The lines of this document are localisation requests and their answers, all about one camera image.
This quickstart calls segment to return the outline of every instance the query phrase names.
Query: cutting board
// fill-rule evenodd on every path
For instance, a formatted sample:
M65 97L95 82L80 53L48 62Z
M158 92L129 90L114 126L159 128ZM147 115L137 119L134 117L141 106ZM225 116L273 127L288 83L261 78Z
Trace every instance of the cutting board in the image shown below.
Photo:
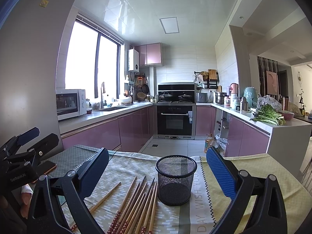
M218 77L216 75L216 70L215 69L209 69L208 73L209 73L209 79L213 79L213 80L217 80L218 79Z

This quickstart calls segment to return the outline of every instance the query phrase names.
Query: pink bowl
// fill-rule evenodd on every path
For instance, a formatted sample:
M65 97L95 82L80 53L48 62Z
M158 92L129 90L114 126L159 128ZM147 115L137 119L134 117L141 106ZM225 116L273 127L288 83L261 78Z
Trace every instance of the pink bowl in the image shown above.
M294 117L294 113L290 111L280 110L279 113L284 116L285 120L291 120Z

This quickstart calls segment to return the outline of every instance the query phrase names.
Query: white countertop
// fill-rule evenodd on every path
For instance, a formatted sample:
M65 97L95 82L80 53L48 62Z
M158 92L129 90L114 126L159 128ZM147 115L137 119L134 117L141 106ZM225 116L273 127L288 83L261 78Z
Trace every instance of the white countertop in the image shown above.
M82 116L69 118L65 120L59 121L59 127L60 127L60 134L67 133L69 131L73 131L75 129L79 129L88 125L91 125L93 123L97 123L106 119L111 119L116 116L120 116L129 112L133 112L136 110L139 110L144 107L148 107L153 105L154 103L150 102L135 102L133 105L119 109L114 111L92 111L91 114L84 114Z
M248 123L250 123L251 125L254 125L255 127L257 128L260 128L266 132L268 132L269 134L272 133L272 130L273 129L283 129L283 128L287 128L287 127L296 127L296 126L311 126L310 123L307 123L305 121L302 121L302 120L298 120L298 119L291 119L289 121L286 121L286 124L283 125L283 126L278 126L278 125L273 125L273 124L269 124L269 123L264 123L264 122L261 122L261 121L252 121L250 120L251 118L253 118L253 114L249 111L249 112L246 112L246 111L236 111L232 108L229 108L229 107L225 107L224 105L219 105L219 104L215 104L215 103L196 103L196 105L211 105L211 106L214 106L216 108L219 108L220 110L222 111L226 111L227 113L229 114L232 114L233 116L236 116Z

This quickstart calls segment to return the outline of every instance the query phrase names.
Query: purple cabinet door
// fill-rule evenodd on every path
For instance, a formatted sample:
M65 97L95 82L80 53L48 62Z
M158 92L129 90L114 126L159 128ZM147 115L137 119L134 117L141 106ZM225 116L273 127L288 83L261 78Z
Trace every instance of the purple cabinet door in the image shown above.
M133 152L132 114L118 118L122 151Z
M132 131L134 134L134 144L131 152L139 152L143 143L141 110L132 114Z
M147 64L147 52L146 52L146 45L143 46L136 46L135 50L138 51L138 64L139 65L146 65Z
M85 130L62 139L64 149L77 144L113 150L120 145L118 120L113 120L97 127Z
M207 135L213 133L216 110L212 106L196 107L195 135Z
M266 135L245 123L239 156L266 153L268 144L269 138Z
M146 45L147 64L161 63L160 43Z
M141 119L142 119L142 145L146 144L149 140L149 111L148 108L141 109Z
M153 119L153 107L148 108L149 112L149 139L154 135L154 119Z
M226 157L239 156L243 131L244 122L231 115L229 120L229 133L227 135L227 150L225 151Z

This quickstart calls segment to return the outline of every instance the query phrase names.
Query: recessed ceiling light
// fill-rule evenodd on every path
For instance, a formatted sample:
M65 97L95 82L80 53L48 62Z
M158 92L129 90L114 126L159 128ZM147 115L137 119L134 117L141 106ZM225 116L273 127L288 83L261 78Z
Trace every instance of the recessed ceiling light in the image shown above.
M176 17L160 18L159 20L165 34L180 33Z

